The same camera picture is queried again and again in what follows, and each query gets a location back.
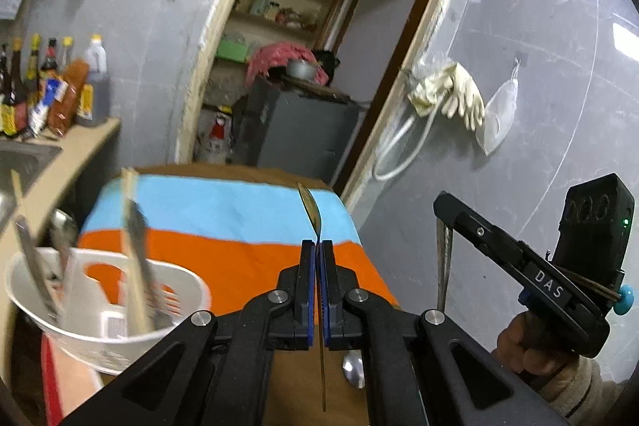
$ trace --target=blue cloth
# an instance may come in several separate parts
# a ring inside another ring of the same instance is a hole
[[[339,197],[311,190],[322,218],[322,240],[361,244]],[[295,188],[237,180],[140,175],[136,200],[148,225],[200,237],[248,244],[298,245],[315,233]],[[84,232],[121,228],[120,180],[100,193]]]

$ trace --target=stainless steel sink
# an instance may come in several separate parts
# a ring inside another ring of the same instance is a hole
[[[62,151],[60,147],[0,141],[0,232],[15,209],[11,171],[20,174],[22,191],[29,188],[51,161]]]

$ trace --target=white plastic basket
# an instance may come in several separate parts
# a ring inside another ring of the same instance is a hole
[[[43,259],[57,272],[58,252],[52,248],[38,248]],[[97,250],[73,250],[65,273],[63,311],[58,323],[49,317],[22,253],[15,254],[7,266],[4,280],[6,291],[14,304],[22,309],[72,358],[104,374],[116,376],[137,358],[164,338],[184,318],[197,310],[209,309],[211,295],[207,285],[196,274],[174,264],[151,260],[151,270],[159,286],[166,285],[159,294],[170,298],[165,310],[173,318],[173,325],[154,332],[127,337],[127,310],[111,304],[100,283],[86,276],[85,267],[110,264],[126,270],[124,255]],[[120,283],[119,302],[126,302],[127,285]]]

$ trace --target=rubber glove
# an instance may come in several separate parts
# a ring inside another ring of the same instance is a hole
[[[453,88],[450,68],[444,68],[437,73],[426,76],[408,94],[408,99],[421,117],[428,116],[436,107],[437,102],[446,96]]]
[[[442,107],[442,114],[451,119],[457,112],[469,131],[474,131],[484,123],[484,100],[481,98],[473,77],[459,63],[448,67],[452,78],[452,93]]]

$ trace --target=white hose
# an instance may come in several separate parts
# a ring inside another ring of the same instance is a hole
[[[399,143],[399,141],[405,136],[405,134],[410,130],[415,121],[417,120],[417,114],[413,114],[407,121],[404,123],[402,128],[395,134],[392,140],[386,145],[386,147],[382,150],[382,152],[377,157],[375,164],[373,165],[373,179],[377,181],[386,181],[397,177],[399,174],[404,172],[410,164],[415,160],[415,158],[419,155],[419,151],[424,146],[426,142],[426,138],[428,137],[428,133],[431,131],[431,127],[433,126],[433,121],[435,121],[435,116],[439,112],[439,108],[442,103],[448,98],[448,95],[442,96],[436,103],[433,111],[428,115],[428,121],[426,123],[426,127],[424,127],[424,132],[419,139],[419,143],[415,146],[414,150],[410,153],[408,158],[406,158],[401,164],[397,165],[390,172],[385,172],[384,174],[379,173],[379,165],[382,163],[386,156],[389,155],[389,152]]]

